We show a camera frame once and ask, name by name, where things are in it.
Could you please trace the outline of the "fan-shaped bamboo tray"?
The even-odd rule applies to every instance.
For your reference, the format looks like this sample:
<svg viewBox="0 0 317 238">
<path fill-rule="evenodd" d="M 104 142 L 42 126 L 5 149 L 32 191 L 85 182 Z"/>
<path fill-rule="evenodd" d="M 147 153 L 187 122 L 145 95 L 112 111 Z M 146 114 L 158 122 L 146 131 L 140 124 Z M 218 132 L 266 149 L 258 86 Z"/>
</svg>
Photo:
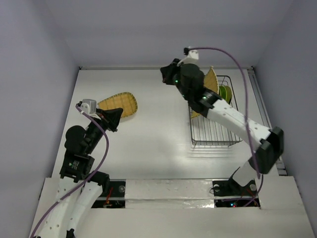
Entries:
<svg viewBox="0 0 317 238">
<path fill-rule="evenodd" d="M 128 121 L 133 119 L 138 110 L 138 103 L 135 96 L 131 92 L 121 92 L 114 94 L 97 103 L 98 109 L 103 111 L 116 111 L 123 109 L 120 121 Z"/>
</svg>

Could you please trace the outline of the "square bamboo tray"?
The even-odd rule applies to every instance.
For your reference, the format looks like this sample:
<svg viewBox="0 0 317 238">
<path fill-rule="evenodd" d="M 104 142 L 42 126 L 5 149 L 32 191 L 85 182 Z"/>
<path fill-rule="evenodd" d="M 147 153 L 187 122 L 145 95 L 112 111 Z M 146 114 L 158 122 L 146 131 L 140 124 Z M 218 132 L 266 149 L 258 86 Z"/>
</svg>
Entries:
<svg viewBox="0 0 317 238">
<path fill-rule="evenodd" d="M 219 83 L 213 66 L 210 66 L 204 77 L 204 86 L 217 94 L 219 93 Z"/>
</svg>

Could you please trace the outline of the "small green plate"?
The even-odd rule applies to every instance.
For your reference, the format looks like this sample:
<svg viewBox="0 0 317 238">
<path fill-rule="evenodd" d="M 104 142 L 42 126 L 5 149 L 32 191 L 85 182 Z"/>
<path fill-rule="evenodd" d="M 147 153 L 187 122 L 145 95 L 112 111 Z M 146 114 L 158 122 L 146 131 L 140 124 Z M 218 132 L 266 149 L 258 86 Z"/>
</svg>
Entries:
<svg viewBox="0 0 317 238">
<path fill-rule="evenodd" d="M 225 100 L 228 104 L 231 104 L 231 101 L 232 101 L 232 90 L 229 86 L 224 86 L 224 89 L 225 89 Z"/>
</svg>

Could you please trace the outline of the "large green plate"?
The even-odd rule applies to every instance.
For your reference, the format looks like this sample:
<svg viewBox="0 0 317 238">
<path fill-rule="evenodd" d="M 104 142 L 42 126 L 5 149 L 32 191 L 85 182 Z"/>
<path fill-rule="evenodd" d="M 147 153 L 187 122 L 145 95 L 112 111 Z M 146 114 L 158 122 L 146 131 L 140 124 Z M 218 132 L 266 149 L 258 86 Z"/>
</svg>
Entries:
<svg viewBox="0 0 317 238">
<path fill-rule="evenodd" d="M 221 98 L 226 100 L 227 91 L 226 91 L 226 88 L 224 86 L 222 86 L 222 85 L 219 86 L 219 95 L 220 95 Z"/>
</svg>

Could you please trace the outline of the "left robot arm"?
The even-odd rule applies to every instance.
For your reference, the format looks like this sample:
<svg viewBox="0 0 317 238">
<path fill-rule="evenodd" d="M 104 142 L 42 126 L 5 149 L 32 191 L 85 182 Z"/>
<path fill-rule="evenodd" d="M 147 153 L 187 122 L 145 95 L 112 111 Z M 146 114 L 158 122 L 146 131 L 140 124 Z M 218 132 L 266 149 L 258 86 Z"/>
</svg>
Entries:
<svg viewBox="0 0 317 238">
<path fill-rule="evenodd" d="M 96 109 L 93 113 L 79 105 L 76 109 L 90 123 L 87 128 L 75 125 L 67 130 L 55 201 L 34 227 L 32 238 L 76 237 L 96 199 L 111 193 L 109 175 L 92 170 L 95 160 L 91 154 L 100 139 L 107 138 L 106 131 L 117 131 L 123 109 Z"/>
</svg>

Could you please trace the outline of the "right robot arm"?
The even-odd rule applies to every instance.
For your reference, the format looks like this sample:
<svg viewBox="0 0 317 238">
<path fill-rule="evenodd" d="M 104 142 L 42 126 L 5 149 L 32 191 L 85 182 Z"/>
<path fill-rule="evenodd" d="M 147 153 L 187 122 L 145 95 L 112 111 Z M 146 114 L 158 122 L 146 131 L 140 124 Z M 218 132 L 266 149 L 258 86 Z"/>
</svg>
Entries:
<svg viewBox="0 0 317 238">
<path fill-rule="evenodd" d="M 251 158 L 229 179 L 213 183 L 215 196 L 241 196 L 257 175 L 270 172 L 284 150 L 284 132 L 281 128 L 268 128 L 246 119 L 233 108 L 220 96 L 220 86 L 213 68 L 204 74 L 197 65 L 183 64 L 181 60 L 174 59 L 171 64 L 161 67 L 160 72 L 163 83 L 176 86 L 195 113 L 226 127 L 251 148 Z"/>
</svg>

